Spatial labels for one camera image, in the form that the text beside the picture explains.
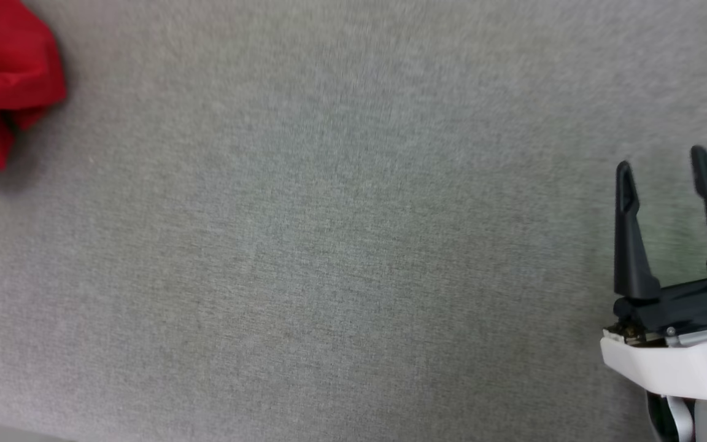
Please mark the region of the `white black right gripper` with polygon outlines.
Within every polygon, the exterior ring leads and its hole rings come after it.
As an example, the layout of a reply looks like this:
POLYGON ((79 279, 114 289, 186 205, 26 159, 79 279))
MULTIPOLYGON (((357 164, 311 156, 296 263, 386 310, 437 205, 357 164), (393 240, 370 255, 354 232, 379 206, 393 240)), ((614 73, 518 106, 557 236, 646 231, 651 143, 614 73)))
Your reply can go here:
MULTIPOLYGON (((707 226, 707 149, 690 150, 695 191, 707 226)), ((657 395, 707 400, 707 279, 660 290, 646 255, 636 182, 629 162, 616 168, 614 293, 616 322, 603 329, 610 369, 657 395)))

